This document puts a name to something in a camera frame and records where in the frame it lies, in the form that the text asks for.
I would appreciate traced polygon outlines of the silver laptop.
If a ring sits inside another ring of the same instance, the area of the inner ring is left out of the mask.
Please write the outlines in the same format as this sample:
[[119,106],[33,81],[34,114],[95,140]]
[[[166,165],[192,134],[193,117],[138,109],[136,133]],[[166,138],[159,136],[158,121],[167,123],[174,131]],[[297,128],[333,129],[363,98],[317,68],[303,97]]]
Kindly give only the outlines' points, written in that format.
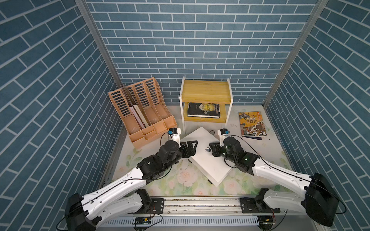
[[219,141],[203,127],[182,138],[181,141],[198,142],[195,155],[189,159],[214,186],[218,187],[231,170],[222,157],[214,157],[211,151],[208,152],[209,144]]

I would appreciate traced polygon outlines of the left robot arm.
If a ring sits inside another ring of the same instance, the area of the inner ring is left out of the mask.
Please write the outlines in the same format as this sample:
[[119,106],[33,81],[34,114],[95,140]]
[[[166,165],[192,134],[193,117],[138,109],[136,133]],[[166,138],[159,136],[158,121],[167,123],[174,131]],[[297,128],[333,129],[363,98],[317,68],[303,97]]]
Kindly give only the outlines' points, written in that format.
[[197,141],[178,143],[169,140],[156,154],[144,158],[115,182],[84,196],[75,193],[66,204],[67,229],[94,231],[119,215],[150,212],[152,200],[143,187],[163,178],[181,158],[194,156],[197,145]]

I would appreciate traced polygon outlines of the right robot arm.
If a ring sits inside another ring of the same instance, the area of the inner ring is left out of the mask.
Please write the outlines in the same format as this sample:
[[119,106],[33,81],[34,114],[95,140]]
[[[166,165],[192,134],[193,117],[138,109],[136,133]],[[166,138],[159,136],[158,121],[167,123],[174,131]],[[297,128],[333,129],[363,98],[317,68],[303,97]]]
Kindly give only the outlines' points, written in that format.
[[234,137],[212,142],[210,148],[213,156],[234,163],[241,172],[265,178],[290,190],[282,193],[262,188],[255,198],[258,208],[304,212],[321,225],[333,225],[340,199],[325,176],[302,174],[267,162],[257,152],[244,151]]

